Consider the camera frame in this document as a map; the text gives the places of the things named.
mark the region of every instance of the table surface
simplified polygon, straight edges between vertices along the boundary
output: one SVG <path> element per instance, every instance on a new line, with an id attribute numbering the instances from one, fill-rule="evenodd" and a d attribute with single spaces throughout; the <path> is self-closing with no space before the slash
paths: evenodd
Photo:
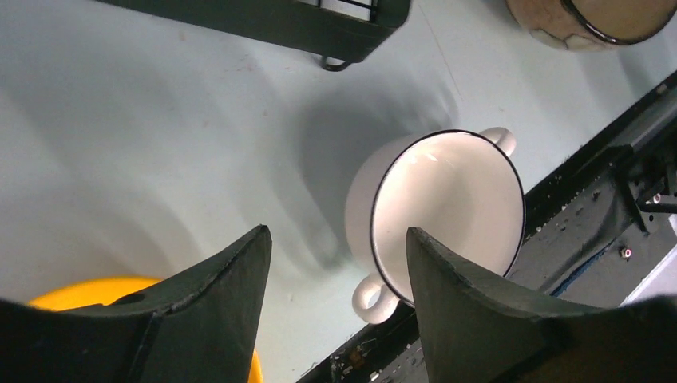
<path id="1" fill-rule="evenodd" d="M 347 189 L 409 133 L 505 126 L 529 190 L 677 69 L 677 22 L 569 53 L 498 0 L 416 0 L 367 60 L 308 53 L 97 2 L 0 2 L 0 294 L 168 277 L 256 224 L 273 256 L 256 347 L 293 382 L 364 323 Z"/>

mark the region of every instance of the metal rack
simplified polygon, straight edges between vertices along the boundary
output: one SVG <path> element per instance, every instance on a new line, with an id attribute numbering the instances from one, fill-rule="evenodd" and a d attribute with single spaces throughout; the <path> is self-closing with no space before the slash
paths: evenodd
<path id="1" fill-rule="evenodd" d="M 98 1 L 315 53 L 332 72 L 364 61 L 404 24 L 411 6 L 411 0 Z M 366 10 L 368 16 L 357 18 L 354 10 Z M 332 64 L 332 59 L 342 62 Z"/>

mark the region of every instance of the yellow bowl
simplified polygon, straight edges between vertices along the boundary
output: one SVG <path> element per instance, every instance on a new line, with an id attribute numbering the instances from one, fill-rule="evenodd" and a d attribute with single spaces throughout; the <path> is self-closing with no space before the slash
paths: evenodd
<path id="1" fill-rule="evenodd" d="M 96 304 L 109 305 L 125 295 L 136 293 L 160 282 L 156 278 L 116 277 L 99 278 L 75 283 L 51 291 L 28 302 L 43 310 L 62 311 Z M 259 356 L 254 351 L 251 358 L 248 383 L 263 383 Z"/>

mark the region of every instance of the pot handle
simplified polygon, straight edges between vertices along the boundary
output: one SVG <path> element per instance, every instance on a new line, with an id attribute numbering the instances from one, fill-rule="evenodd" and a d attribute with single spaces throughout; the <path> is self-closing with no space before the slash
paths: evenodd
<path id="1" fill-rule="evenodd" d="M 369 307 L 369 301 L 381 293 L 376 303 Z M 385 322 L 398 307 L 399 298 L 390 291 L 378 274 L 367 275 L 353 293 L 353 310 L 364 321 L 377 325 Z"/>
<path id="2" fill-rule="evenodd" d="M 508 157 L 513 154 L 517 146 L 515 136 L 506 128 L 489 128 L 482 131 L 480 135 L 493 142 Z"/>

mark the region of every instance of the ceramic pot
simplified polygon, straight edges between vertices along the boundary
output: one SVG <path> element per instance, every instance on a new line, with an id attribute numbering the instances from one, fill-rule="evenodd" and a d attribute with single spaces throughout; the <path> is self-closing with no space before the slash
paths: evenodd
<path id="1" fill-rule="evenodd" d="M 677 10 L 677 0 L 506 0 L 534 38 L 557 49 L 594 51 L 642 42 Z"/>
<path id="2" fill-rule="evenodd" d="M 353 293 L 364 321 L 411 306 L 406 232 L 420 227 L 449 249 L 505 275 L 524 234 L 525 203 L 505 128 L 407 136 L 380 148 L 355 176 L 346 202 L 346 236 L 370 274 Z"/>

